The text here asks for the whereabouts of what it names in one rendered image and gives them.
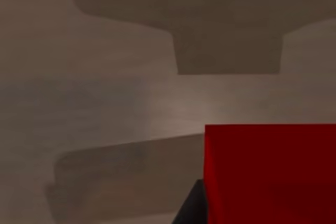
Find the red rectangle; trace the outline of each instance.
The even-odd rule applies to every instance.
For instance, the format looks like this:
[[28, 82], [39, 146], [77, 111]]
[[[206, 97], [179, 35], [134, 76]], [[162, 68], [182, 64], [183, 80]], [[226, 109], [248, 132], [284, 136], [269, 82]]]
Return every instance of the red rectangle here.
[[336, 125], [207, 125], [209, 224], [336, 223]]

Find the brown surface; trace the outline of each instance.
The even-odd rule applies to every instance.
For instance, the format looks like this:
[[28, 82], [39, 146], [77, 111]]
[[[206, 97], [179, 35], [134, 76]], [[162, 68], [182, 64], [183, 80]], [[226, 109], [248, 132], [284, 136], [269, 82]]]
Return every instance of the brown surface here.
[[57, 223], [99, 223], [178, 211], [202, 177], [203, 136], [67, 153], [48, 188]]
[[180, 74], [278, 73], [282, 37], [334, 18], [335, 0], [75, 0], [87, 14], [164, 29]]

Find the red object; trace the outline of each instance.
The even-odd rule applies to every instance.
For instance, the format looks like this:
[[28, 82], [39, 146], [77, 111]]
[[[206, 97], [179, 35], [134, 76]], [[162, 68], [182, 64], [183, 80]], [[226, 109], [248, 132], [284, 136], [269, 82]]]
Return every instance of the red object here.
[[335, 224], [336, 125], [207, 125], [208, 224]]

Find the floor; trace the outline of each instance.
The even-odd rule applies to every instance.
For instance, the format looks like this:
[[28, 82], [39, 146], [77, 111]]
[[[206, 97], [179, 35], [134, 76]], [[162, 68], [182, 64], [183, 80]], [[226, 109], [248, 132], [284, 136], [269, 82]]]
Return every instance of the floor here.
[[336, 121], [332, 15], [283, 35], [280, 74], [178, 75], [169, 29], [0, 3], [3, 223], [170, 223], [202, 175], [204, 124]]

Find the black object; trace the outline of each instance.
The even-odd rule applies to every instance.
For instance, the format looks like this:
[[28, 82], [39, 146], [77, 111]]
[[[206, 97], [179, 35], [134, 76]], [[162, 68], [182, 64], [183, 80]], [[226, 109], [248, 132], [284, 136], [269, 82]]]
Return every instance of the black object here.
[[207, 224], [207, 202], [202, 179], [196, 181], [172, 224]]

